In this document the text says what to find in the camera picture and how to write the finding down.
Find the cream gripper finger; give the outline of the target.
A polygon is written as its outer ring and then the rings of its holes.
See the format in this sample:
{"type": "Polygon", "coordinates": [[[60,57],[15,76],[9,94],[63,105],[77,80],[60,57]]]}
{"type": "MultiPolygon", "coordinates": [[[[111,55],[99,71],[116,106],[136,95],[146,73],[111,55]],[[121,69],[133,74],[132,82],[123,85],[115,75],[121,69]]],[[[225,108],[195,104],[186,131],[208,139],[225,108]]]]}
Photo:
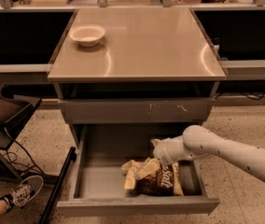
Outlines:
{"type": "Polygon", "coordinates": [[[147,158],[140,166],[136,169],[135,178],[141,180],[148,175],[154,174],[160,169],[160,163],[157,159],[147,158]]]}

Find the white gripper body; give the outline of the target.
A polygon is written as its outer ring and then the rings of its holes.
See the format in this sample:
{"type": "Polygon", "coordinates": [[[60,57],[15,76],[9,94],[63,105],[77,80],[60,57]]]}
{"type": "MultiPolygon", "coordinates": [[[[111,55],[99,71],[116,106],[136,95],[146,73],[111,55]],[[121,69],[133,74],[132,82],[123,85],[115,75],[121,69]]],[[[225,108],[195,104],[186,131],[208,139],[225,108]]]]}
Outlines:
{"type": "Polygon", "coordinates": [[[175,163],[175,160],[170,155],[171,153],[170,147],[174,145],[174,141],[171,138],[166,138],[163,140],[152,139],[151,144],[154,147],[153,149],[154,158],[161,165],[171,165],[175,163]]]}

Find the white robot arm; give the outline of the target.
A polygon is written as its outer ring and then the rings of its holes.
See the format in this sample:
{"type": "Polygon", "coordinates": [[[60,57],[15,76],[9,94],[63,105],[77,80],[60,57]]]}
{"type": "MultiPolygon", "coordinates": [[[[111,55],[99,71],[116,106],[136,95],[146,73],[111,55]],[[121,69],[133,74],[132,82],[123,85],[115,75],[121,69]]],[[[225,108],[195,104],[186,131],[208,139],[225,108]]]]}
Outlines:
{"type": "Polygon", "coordinates": [[[265,148],[220,137],[203,126],[190,125],[180,136],[152,139],[151,143],[161,165],[215,155],[265,183],[265,148]]]}

